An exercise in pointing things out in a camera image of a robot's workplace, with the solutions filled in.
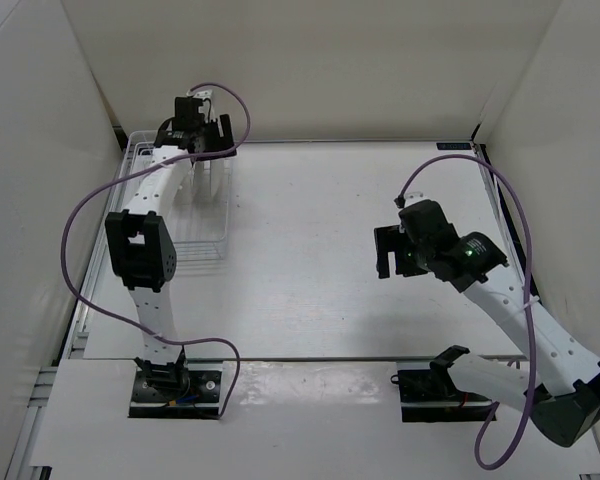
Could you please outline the white plate orange pattern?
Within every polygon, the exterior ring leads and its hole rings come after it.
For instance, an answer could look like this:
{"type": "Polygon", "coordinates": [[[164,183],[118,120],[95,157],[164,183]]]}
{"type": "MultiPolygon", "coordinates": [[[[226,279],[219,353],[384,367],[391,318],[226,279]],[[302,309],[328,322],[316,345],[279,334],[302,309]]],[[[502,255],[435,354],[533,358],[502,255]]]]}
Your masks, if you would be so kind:
{"type": "Polygon", "coordinates": [[[201,191],[204,186],[204,163],[201,161],[196,161],[192,168],[192,180],[191,180],[191,189],[192,189],[192,197],[195,198],[196,195],[201,191]]]}

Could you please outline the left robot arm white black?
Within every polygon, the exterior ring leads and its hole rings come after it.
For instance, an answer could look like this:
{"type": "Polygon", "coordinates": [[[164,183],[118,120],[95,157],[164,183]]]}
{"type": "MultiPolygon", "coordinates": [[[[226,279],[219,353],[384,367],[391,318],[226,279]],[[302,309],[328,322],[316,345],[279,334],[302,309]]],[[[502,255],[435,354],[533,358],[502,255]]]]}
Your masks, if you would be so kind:
{"type": "Polygon", "coordinates": [[[148,174],[124,208],[105,220],[113,273],[144,329],[143,354],[135,363],[148,386],[168,400],[192,394],[170,282],[180,258],[221,256],[231,166],[222,152],[233,145],[230,118],[216,114],[212,91],[176,98],[173,116],[152,142],[148,174]]]}

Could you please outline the white plate green rim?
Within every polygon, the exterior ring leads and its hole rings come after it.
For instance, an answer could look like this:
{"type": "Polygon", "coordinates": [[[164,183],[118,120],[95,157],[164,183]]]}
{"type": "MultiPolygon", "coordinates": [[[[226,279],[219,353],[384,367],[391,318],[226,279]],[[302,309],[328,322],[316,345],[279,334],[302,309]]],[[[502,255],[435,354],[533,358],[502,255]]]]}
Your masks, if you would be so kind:
{"type": "Polygon", "coordinates": [[[222,185],[225,172],[225,159],[214,159],[209,161],[209,195],[214,199],[222,185]]]}

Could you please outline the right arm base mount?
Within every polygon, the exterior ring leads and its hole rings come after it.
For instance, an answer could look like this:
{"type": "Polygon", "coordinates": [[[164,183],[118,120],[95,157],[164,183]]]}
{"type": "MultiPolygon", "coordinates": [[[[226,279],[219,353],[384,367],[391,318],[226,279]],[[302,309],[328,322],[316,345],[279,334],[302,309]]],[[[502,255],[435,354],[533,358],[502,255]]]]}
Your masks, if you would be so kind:
{"type": "Polygon", "coordinates": [[[466,347],[453,345],[430,360],[401,361],[391,383],[398,387],[403,423],[483,422],[493,402],[477,393],[459,390],[448,370],[466,347]]]}

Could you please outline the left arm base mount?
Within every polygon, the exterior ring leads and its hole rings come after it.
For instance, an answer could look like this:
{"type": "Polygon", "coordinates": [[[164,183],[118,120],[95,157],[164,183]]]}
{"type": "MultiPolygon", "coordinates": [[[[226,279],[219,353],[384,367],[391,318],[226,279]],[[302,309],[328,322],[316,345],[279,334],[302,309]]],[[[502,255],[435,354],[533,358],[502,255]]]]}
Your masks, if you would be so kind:
{"type": "Polygon", "coordinates": [[[135,358],[128,417],[217,420],[222,372],[216,365],[191,369],[186,360],[154,364],[135,358]]]}

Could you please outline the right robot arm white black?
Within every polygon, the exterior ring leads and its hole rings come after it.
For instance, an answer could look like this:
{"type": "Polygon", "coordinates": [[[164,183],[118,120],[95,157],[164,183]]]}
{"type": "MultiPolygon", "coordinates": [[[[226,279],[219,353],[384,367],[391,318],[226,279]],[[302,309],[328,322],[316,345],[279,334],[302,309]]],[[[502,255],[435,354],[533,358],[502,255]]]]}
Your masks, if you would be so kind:
{"type": "Polygon", "coordinates": [[[524,291],[505,253],[485,234],[461,236],[438,202],[409,199],[397,225],[374,230],[379,278],[432,275],[478,306],[529,362],[516,372],[468,348],[448,347],[407,391],[450,400],[475,394],[527,414],[552,443],[575,444],[600,420],[600,358],[524,291]]]}

